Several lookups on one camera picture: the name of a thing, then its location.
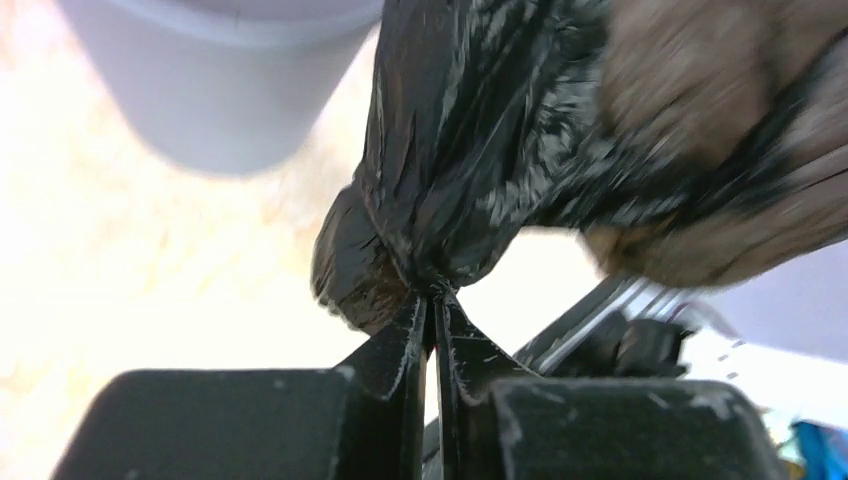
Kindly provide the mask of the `black plastic trash bag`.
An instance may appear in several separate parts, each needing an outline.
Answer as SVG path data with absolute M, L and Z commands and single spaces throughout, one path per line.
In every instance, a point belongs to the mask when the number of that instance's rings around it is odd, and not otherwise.
M 525 227 L 609 274 L 748 280 L 847 235 L 843 1 L 388 1 L 316 300 L 387 325 Z

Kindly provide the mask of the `grey plastic trash bin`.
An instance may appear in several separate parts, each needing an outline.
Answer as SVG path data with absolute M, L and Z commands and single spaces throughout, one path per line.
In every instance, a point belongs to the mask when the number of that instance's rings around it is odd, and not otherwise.
M 184 167 L 224 175 L 294 153 L 346 73 L 379 1 L 64 0 L 123 116 Z

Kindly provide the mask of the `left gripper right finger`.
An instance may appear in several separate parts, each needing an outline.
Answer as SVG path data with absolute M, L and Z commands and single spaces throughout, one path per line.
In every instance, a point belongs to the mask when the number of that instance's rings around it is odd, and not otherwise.
M 437 479 L 785 479 L 737 388 L 681 377 L 544 377 L 452 296 L 433 303 Z

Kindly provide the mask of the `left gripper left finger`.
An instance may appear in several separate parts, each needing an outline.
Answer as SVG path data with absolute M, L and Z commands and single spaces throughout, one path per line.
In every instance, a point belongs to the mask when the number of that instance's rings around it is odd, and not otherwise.
M 326 369 L 135 370 L 96 396 L 54 477 L 417 479 L 427 306 Z

